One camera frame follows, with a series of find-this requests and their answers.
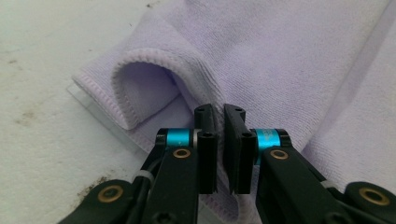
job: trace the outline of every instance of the towel fold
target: towel fold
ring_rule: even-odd
[[[387,36],[396,4],[388,4],[174,0],[74,80],[146,151],[160,128],[191,127],[198,105],[215,107],[221,131],[227,103],[246,109],[249,128],[287,130],[340,190],[368,180],[395,192],[396,46]],[[384,43],[391,48],[379,61]],[[219,160],[219,193],[201,199],[223,221],[260,223],[254,174],[251,195],[230,196]]]

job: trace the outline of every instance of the white table surface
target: white table surface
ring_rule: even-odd
[[[90,186],[139,169],[147,154],[125,146],[67,89],[82,65],[162,3],[0,1],[0,223],[56,223]],[[217,223],[202,206],[199,222]]]

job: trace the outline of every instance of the lavender towel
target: lavender towel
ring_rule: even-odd
[[[191,126],[196,106],[213,104],[222,127],[234,104],[249,128],[286,129],[340,190],[395,193],[393,15],[386,0],[174,0],[74,80],[146,151],[159,128]],[[219,168],[219,193],[201,199],[224,221],[260,223],[257,170],[251,195],[230,196]]]

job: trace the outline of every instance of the fabric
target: fabric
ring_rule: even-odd
[[[191,127],[198,105],[215,107],[221,132],[227,103],[249,128],[287,130],[341,191],[366,180],[396,192],[395,12],[386,0],[174,0],[74,80],[146,151],[160,128]],[[257,171],[250,195],[230,196],[219,160],[219,193],[201,199],[223,221],[260,223]]]

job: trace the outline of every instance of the purple cloth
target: purple cloth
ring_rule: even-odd
[[[287,130],[340,190],[366,180],[396,192],[388,3],[175,0],[74,80],[146,151],[160,128],[190,127],[198,105],[215,107],[222,130],[227,103],[249,128]],[[251,195],[230,196],[219,160],[219,193],[201,199],[224,221],[260,223],[257,174]]]

